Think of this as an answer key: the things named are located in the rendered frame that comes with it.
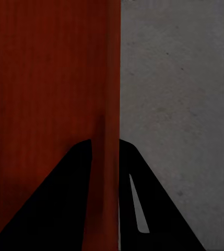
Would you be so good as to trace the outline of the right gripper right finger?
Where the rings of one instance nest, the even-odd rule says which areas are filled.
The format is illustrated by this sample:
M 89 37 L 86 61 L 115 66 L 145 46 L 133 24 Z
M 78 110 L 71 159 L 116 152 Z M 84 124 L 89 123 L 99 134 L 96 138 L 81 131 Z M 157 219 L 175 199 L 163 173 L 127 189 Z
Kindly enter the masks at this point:
M 150 233 L 138 230 L 129 175 Z M 137 148 L 119 145 L 121 251 L 206 251 Z

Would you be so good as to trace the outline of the storage box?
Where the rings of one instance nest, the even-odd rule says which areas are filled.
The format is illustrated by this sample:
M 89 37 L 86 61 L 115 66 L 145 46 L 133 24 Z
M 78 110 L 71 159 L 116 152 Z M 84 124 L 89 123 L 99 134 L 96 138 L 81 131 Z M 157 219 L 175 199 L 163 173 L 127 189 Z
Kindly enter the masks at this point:
M 0 232 L 77 143 L 81 251 L 118 251 L 121 0 L 0 0 Z

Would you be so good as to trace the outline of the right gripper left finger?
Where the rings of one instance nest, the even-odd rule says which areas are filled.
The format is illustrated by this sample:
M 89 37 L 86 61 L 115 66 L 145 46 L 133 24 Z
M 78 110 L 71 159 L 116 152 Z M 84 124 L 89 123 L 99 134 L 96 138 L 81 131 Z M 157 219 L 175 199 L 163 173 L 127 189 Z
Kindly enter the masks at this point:
M 91 140 L 75 144 L 0 232 L 0 251 L 81 251 Z

